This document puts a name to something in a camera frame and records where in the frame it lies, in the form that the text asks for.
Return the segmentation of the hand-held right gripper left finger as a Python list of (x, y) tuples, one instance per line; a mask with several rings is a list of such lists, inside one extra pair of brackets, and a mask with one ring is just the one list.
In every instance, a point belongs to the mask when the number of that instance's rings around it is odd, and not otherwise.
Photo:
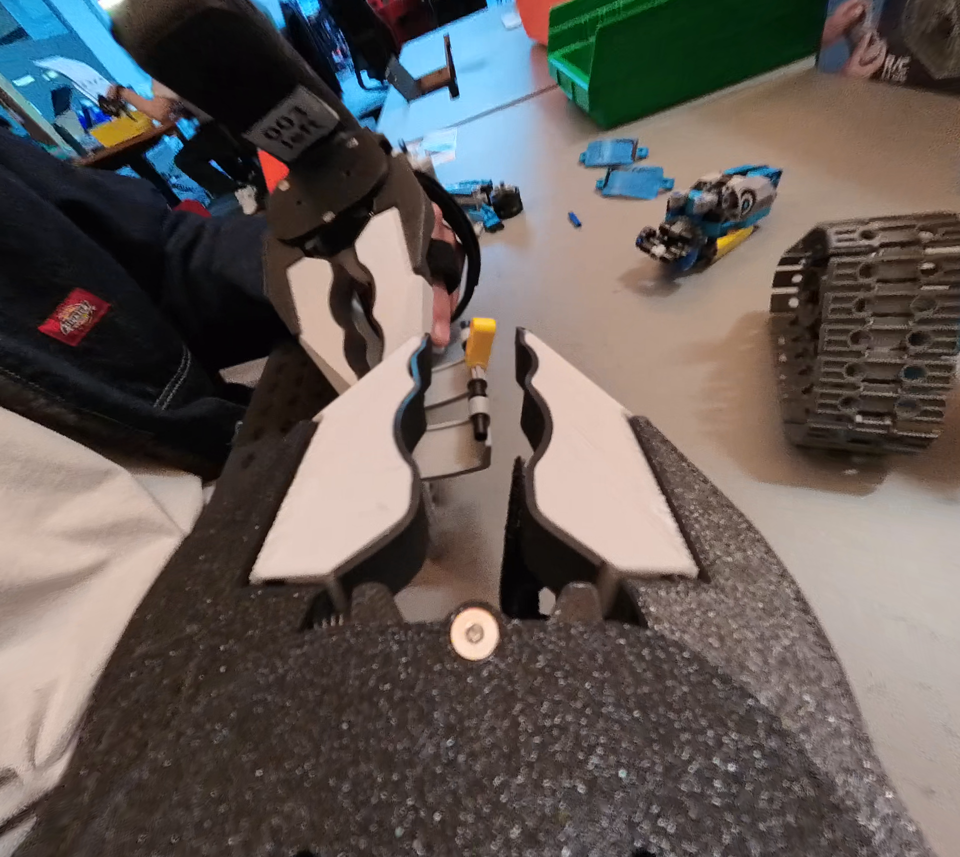
[(406, 340), (325, 407), (250, 571), (253, 585), (404, 588), (426, 561), (430, 338)]

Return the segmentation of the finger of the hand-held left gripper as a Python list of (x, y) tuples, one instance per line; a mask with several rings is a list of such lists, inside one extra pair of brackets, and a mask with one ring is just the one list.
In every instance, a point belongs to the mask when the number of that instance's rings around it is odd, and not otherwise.
[(315, 258), (291, 264), (286, 277), (300, 346), (334, 391), (346, 392), (370, 369), (355, 281)]
[(411, 262), (398, 208), (374, 215), (361, 233), (361, 265), (369, 273), (372, 321), (384, 349), (399, 349), (429, 335), (434, 292)]

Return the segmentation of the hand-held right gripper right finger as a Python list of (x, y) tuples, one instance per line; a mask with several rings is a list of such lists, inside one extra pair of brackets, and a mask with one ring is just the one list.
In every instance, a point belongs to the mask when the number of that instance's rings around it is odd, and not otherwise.
[(697, 578), (628, 408), (529, 330), (518, 330), (518, 385), (535, 525), (618, 578)]

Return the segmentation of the yellow black small part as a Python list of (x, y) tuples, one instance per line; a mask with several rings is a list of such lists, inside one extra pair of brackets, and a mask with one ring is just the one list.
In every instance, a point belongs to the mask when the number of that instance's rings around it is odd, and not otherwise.
[(487, 443), (491, 427), (488, 374), (498, 324), (490, 317), (471, 319), (462, 328), (463, 363), (467, 371), (466, 405), (474, 441)]

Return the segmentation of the blue tracked toy robot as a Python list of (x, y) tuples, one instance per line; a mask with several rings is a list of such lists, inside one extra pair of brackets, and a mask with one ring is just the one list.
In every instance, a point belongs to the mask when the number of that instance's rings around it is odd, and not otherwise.
[(956, 378), (959, 216), (814, 225), (777, 263), (770, 328), (789, 443), (871, 456), (927, 451)]

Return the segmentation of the person's left forearm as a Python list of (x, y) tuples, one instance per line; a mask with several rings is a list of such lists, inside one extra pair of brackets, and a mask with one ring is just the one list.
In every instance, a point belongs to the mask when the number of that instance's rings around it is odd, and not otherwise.
[(267, 357), (291, 337), (265, 290), (266, 221), (168, 210), (153, 258), (150, 292), (209, 371)]

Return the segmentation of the person's left hand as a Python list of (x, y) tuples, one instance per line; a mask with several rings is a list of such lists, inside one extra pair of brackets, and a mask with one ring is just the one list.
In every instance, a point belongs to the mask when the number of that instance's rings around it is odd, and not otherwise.
[(430, 326), (431, 342), (438, 350), (450, 345), (451, 324), (457, 317), (459, 292), (449, 292), (443, 283), (432, 287), (432, 319)]

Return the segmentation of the black perforated mat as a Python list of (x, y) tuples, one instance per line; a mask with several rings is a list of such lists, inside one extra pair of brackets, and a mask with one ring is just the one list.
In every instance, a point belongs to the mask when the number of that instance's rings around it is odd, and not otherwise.
[(282, 341), (267, 359), (234, 436), (234, 447), (279, 440), (299, 423), (314, 419), (338, 395), (297, 341)]

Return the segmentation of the blue black wheel assembly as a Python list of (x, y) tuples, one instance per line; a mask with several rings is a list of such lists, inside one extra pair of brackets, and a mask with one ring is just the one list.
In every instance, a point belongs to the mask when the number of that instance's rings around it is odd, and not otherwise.
[(443, 189), (461, 205), (478, 234), (503, 230), (506, 221), (524, 210), (520, 189), (513, 184), (466, 180), (446, 184)]

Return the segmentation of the black office chair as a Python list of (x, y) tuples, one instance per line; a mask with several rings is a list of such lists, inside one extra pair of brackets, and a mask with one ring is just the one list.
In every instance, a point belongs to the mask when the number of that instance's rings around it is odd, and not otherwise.
[(367, 76), (387, 88), (388, 66), (400, 52), (390, 25), (368, 0), (319, 1), (345, 41), (357, 83), (367, 89)]

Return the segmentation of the person's denim jacket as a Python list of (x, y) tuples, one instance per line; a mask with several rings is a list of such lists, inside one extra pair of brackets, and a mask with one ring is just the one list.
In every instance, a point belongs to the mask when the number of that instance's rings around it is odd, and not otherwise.
[(148, 182), (1, 137), (2, 407), (108, 455), (218, 477), (251, 392), (151, 293), (171, 208)]

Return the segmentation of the person's white shirt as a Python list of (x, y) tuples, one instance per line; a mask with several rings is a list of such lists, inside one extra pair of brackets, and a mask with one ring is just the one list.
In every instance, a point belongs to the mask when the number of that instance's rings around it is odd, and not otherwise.
[(1, 419), (1, 819), (62, 780), (139, 604), (205, 504), (200, 477)]

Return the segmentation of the black blue motor assembly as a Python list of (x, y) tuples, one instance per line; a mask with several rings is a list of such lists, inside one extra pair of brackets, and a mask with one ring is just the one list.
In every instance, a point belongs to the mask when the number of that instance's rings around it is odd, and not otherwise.
[(669, 275), (700, 273), (749, 240), (770, 214), (784, 171), (742, 165), (705, 175), (686, 191), (671, 191), (657, 226), (634, 245)]

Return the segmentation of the green plastic bin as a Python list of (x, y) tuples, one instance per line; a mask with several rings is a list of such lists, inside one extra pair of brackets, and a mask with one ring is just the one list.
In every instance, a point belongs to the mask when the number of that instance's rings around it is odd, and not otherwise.
[(549, 15), (547, 64), (603, 130), (813, 56), (828, 0), (569, 0)]

